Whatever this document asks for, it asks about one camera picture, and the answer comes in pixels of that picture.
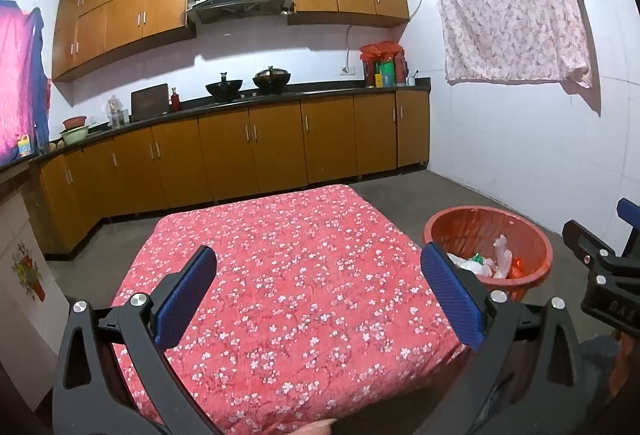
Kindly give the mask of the orange plastic bag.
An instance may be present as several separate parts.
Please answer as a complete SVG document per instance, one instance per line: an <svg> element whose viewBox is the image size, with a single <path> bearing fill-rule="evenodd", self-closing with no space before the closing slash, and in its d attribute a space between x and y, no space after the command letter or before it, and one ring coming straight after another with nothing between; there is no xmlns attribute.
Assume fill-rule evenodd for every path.
<svg viewBox="0 0 640 435"><path fill-rule="evenodd" d="M510 271L508 278L509 279L520 279L526 276L526 267L524 263L524 259L520 257L514 257L512 259Z"/></svg>

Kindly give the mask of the clear plastic in basket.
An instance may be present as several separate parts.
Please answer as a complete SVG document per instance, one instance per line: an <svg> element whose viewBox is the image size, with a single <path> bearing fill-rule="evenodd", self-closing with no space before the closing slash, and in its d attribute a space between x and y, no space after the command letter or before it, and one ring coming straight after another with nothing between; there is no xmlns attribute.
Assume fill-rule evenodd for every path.
<svg viewBox="0 0 640 435"><path fill-rule="evenodd" d="M506 240L506 236L500 235L492 245L495 249L495 255L489 259L495 262L495 273L491 278L506 279L513 259L512 252L508 249L508 240Z"/></svg>

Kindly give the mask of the white and green plastic bag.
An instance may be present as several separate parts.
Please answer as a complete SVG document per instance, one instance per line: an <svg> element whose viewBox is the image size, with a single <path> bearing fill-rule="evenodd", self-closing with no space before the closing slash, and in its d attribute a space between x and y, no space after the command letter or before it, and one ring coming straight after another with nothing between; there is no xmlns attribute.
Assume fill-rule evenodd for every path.
<svg viewBox="0 0 640 435"><path fill-rule="evenodd" d="M470 271L476 276L491 278L495 273L495 262L489 257L484 257L480 253L474 254L469 259L462 259L454 253L449 253L448 257L457 267Z"/></svg>

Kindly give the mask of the wooden lower kitchen cabinets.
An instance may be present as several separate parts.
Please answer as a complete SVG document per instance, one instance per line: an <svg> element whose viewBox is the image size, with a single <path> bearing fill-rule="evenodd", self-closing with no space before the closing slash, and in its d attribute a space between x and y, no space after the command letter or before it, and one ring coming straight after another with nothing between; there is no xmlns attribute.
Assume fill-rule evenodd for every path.
<svg viewBox="0 0 640 435"><path fill-rule="evenodd" d="M421 81L193 109L51 152L21 193L41 251L70 259L112 218L425 166L430 91Z"/></svg>

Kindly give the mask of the red plastic basket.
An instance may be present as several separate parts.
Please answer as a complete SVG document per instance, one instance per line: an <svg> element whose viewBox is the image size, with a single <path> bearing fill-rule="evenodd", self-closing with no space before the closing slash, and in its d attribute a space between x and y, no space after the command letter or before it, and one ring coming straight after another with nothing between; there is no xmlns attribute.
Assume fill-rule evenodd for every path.
<svg viewBox="0 0 640 435"><path fill-rule="evenodd" d="M512 212L491 207L463 206L433 215L423 229L423 241L436 242L448 253L469 259L475 253L494 257L492 245L506 236L513 257L524 259L526 276L520 279L480 279L490 290L500 289L514 301L521 301L530 289L548 278L553 250L547 236L535 224Z"/></svg>

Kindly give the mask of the red floral tablecloth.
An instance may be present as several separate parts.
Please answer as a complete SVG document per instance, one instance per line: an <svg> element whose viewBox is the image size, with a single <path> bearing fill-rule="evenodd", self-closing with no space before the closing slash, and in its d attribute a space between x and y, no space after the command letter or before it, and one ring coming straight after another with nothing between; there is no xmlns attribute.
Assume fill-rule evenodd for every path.
<svg viewBox="0 0 640 435"><path fill-rule="evenodd" d="M462 345L419 247L332 185L162 218L115 303L150 292L199 247L217 273L166 356L227 434L286 434L422 386Z"/></svg>

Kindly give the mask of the pink floral hanging cloth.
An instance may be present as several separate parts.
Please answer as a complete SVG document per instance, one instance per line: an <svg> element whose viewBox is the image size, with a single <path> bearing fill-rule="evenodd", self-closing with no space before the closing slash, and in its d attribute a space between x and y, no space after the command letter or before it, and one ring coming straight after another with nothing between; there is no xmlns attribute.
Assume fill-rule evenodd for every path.
<svg viewBox="0 0 640 435"><path fill-rule="evenodd" d="M584 0L437 0L450 84L591 88Z"/></svg>

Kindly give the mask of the stacked bowls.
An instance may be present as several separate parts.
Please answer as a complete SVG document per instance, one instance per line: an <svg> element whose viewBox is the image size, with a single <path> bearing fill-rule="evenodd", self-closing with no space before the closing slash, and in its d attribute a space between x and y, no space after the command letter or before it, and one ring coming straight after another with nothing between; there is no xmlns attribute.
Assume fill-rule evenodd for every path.
<svg viewBox="0 0 640 435"><path fill-rule="evenodd" d="M61 137L65 145L82 142L89 134L86 116L68 118L63 122Z"/></svg>

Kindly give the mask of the glass jar with bag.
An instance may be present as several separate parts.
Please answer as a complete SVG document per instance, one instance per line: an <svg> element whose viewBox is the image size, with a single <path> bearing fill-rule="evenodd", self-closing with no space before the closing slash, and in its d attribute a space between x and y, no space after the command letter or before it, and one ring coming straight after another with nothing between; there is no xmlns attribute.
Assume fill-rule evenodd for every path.
<svg viewBox="0 0 640 435"><path fill-rule="evenodd" d="M121 128L129 123L129 111L117 96L107 100L106 113L111 129Z"/></svg>

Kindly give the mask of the dark cutting board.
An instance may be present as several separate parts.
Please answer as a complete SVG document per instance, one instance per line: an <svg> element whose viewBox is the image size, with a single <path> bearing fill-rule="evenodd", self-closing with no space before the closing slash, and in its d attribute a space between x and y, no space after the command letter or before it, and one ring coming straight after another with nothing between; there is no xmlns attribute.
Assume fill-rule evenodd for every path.
<svg viewBox="0 0 640 435"><path fill-rule="evenodd" d="M131 120L144 121L168 114L169 88L167 83L142 88L131 93Z"/></svg>

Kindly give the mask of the red sauce bottle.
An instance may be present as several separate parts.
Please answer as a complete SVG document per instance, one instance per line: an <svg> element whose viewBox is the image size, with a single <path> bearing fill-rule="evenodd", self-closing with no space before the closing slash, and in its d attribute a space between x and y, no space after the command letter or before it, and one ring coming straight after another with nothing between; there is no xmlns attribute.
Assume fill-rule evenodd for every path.
<svg viewBox="0 0 640 435"><path fill-rule="evenodd" d="M181 110L181 102L180 102L179 94L177 93L177 88L171 88L170 111L179 112L180 110Z"/></svg>

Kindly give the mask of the red bag with bottles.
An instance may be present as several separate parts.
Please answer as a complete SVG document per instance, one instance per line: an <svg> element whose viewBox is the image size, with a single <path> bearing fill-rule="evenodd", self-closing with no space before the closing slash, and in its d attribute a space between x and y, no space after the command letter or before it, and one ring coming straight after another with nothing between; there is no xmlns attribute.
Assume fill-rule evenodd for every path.
<svg viewBox="0 0 640 435"><path fill-rule="evenodd" d="M364 83L367 88L391 88L406 84L408 67L404 48L394 41L360 48Z"/></svg>

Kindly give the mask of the pink blue hanging cloth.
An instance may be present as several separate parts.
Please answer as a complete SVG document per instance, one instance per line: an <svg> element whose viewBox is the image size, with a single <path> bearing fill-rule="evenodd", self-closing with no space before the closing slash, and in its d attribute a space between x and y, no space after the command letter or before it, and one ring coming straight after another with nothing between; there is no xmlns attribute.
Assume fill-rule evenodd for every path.
<svg viewBox="0 0 640 435"><path fill-rule="evenodd" d="M38 7L24 13L1 1L1 164L21 157L25 136L29 155L49 143L51 80L42 64L43 19Z"/></svg>

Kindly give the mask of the black wok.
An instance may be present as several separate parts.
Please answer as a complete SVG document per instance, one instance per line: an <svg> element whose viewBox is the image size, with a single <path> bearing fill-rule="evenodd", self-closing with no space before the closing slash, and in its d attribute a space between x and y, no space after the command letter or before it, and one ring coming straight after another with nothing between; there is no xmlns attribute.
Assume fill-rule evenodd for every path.
<svg viewBox="0 0 640 435"><path fill-rule="evenodd" d="M216 103L231 103L240 98L242 80L231 80L227 72L220 73L220 80L205 85L206 91Z"/></svg>

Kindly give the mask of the black lidded pot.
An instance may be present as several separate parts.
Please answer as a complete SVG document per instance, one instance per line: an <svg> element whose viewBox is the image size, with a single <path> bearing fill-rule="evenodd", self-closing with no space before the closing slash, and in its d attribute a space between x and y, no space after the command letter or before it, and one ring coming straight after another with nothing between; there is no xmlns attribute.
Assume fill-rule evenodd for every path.
<svg viewBox="0 0 640 435"><path fill-rule="evenodd" d="M285 69L269 66L255 74L253 82L260 94L279 95L282 94L291 80L291 73Z"/></svg>

